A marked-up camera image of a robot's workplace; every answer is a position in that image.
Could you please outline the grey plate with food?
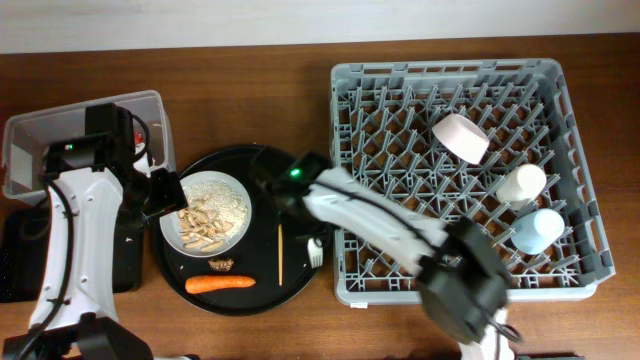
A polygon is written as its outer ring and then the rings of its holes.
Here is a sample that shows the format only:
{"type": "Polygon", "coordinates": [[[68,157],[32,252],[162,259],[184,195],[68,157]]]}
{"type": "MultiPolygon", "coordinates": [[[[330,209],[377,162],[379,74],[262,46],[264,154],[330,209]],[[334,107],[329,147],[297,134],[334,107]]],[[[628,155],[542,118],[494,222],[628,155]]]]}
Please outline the grey plate with food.
{"type": "Polygon", "coordinates": [[[247,233],[252,204],[244,185],[219,171],[201,171],[181,180],[187,206],[160,218],[166,243],[196,258],[220,255],[247,233]]]}

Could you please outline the clear plastic bin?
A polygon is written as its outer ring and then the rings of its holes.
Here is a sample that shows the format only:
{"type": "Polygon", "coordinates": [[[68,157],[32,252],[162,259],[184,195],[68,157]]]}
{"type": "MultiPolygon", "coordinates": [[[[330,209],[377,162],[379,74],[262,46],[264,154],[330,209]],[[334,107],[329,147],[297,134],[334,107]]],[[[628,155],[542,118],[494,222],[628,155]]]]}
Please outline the clear plastic bin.
{"type": "Polygon", "coordinates": [[[2,142],[3,194],[33,206],[45,198],[38,180],[49,144],[85,134],[85,109],[113,103],[143,120],[150,130],[153,170],[176,168],[171,125],[160,94],[146,90],[16,115],[6,122],[2,142]]]}

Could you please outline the white shallow bowl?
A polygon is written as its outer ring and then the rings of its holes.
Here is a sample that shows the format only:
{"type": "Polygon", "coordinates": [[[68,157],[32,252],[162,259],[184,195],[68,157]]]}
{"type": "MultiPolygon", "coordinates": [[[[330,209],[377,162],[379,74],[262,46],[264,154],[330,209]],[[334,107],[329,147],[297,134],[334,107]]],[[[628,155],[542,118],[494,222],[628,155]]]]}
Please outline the white shallow bowl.
{"type": "Polygon", "coordinates": [[[490,144],[479,126],[459,114],[449,114],[432,127],[432,132],[450,152],[474,165],[481,162],[490,144]]]}

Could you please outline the cream paper cup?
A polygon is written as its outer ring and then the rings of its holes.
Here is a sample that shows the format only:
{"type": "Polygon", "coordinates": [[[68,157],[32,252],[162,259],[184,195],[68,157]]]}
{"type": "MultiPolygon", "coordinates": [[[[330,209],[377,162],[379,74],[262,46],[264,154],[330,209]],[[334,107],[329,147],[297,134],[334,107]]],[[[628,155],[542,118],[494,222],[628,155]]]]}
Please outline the cream paper cup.
{"type": "Polygon", "coordinates": [[[509,202],[513,207],[526,205],[546,186],[544,170],[534,164],[518,166],[506,175],[504,183],[496,191],[497,199],[509,202]]]}

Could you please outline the blue plastic cup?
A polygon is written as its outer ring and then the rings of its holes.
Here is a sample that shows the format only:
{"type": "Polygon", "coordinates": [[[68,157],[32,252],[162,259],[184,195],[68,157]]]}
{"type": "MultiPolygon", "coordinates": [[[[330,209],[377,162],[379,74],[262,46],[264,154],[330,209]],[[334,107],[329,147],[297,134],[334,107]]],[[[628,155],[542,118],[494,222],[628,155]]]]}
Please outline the blue plastic cup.
{"type": "Polygon", "coordinates": [[[511,241],[517,250],[528,254],[542,253],[561,237],[565,230],[562,216],[552,209],[539,209],[514,222],[511,241]]]}

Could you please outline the white plastic fork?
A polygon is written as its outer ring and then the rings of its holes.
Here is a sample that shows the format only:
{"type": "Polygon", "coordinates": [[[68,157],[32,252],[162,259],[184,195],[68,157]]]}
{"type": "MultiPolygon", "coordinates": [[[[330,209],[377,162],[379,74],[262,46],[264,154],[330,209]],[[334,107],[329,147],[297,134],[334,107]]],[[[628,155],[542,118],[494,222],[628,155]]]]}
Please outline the white plastic fork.
{"type": "Polygon", "coordinates": [[[315,269],[323,265],[323,242],[319,238],[310,238],[307,242],[307,253],[310,267],[315,269]]]}

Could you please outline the red snack wrapper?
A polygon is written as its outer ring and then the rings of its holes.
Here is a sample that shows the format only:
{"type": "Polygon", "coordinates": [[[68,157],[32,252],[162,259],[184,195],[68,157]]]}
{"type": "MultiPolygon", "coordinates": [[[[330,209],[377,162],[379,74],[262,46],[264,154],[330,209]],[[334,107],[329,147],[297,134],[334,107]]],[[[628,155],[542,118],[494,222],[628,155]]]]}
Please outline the red snack wrapper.
{"type": "Polygon", "coordinates": [[[142,134],[141,134],[141,133],[139,133],[139,132],[135,132],[135,133],[134,133],[134,144],[135,144],[135,145],[138,145],[138,144],[140,144],[140,143],[142,143],[142,142],[143,142],[142,134]]]}

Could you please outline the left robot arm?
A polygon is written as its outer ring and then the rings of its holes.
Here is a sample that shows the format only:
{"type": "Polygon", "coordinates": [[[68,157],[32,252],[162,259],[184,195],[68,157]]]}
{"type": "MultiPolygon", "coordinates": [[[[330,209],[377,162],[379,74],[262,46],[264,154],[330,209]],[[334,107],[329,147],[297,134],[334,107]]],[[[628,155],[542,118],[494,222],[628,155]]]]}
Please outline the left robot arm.
{"type": "Polygon", "coordinates": [[[5,359],[62,359],[76,347],[82,359],[150,359],[149,345],[118,320],[113,255],[118,224],[144,226],[187,206],[178,175],[145,171],[150,159],[135,144],[144,123],[114,103],[85,111],[80,137],[50,144],[41,181],[50,232],[44,281],[29,331],[7,338],[5,359]]]}

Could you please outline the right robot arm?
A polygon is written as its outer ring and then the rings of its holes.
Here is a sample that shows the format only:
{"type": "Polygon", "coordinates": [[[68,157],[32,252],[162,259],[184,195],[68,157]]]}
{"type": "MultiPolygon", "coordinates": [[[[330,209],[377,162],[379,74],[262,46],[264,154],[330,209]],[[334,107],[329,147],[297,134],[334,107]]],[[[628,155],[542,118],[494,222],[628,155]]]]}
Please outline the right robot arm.
{"type": "Polygon", "coordinates": [[[510,274],[478,224],[412,211],[318,153],[277,160],[273,152],[260,150],[249,176],[277,210],[347,230],[390,256],[414,277],[424,312],[462,358],[514,358],[510,346],[522,337],[506,322],[510,274]]]}

